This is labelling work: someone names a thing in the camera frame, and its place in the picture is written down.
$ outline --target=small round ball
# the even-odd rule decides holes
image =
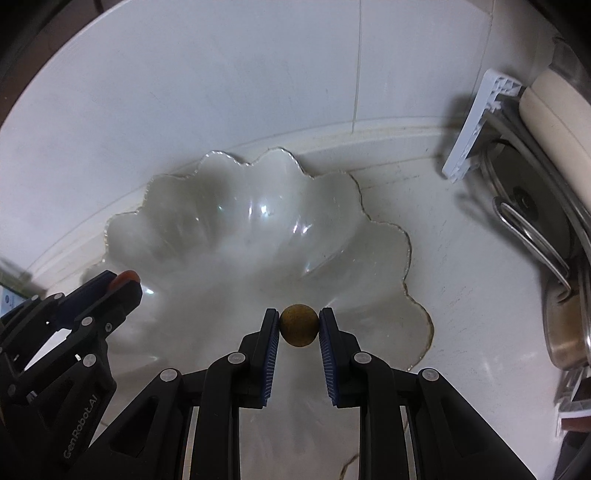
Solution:
[[[128,280],[134,280],[137,283],[140,283],[139,275],[134,270],[125,270],[124,272],[121,272],[119,275],[117,275],[111,283],[109,283],[108,290],[114,290]]]
[[[279,317],[281,336],[293,346],[311,344],[318,335],[318,329],[318,315],[308,305],[290,305]]]

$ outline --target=brown ball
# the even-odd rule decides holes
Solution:
[[[318,315],[308,305],[290,305],[279,317],[281,336],[293,346],[311,344],[318,335],[318,329]]]

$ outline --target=orange fingertip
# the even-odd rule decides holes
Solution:
[[[114,290],[114,289],[118,288],[119,286],[123,285],[123,283],[125,283],[128,280],[133,280],[133,281],[136,281],[137,283],[140,283],[139,275],[137,274],[136,271],[125,270],[124,272],[117,275],[111,283],[109,283],[108,290]]]

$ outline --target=white tile wall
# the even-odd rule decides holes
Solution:
[[[211,149],[462,115],[485,68],[543,67],[551,33],[527,0],[124,2],[53,57],[0,128],[0,258],[28,269]]]
[[[530,85],[546,68],[554,50],[554,27],[527,1],[495,0],[491,34],[478,83],[494,68]]]
[[[462,115],[491,17],[465,0],[362,0],[357,120]]]

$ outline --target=tile grout line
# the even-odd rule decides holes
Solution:
[[[488,42],[491,39],[491,31],[492,31],[492,23],[495,19],[495,5],[496,0],[492,0],[492,10],[490,14],[490,21],[488,24],[488,33],[486,34],[486,43],[484,45],[484,50],[482,51],[482,57],[480,58],[480,66],[478,67],[478,73],[476,74],[476,78],[474,79],[474,85],[472,86],[472,93],[470,94],[470,100],[468,101],[468,105],[466,105],[466,109],[464,110],[464,117],[468,115],[470,112],[470,108],[472,108],[472,104],[470,103],[474,98],[474,92],[476,91],[476,87],[478,86],[478,78],[480,77],[480,73],[482,71],[482,66],[484,65],[484,57],[486,55],[486,49],[488,48]]]
[[[357,121],[357,103],[359,100],[359,76],[361,74],[361,0],[359,0],[359,43],[357,50],[357,82],[355,84],[355,104],[353,105],[353,122],[351,123],[351,133],[355,132],[355,122]]]

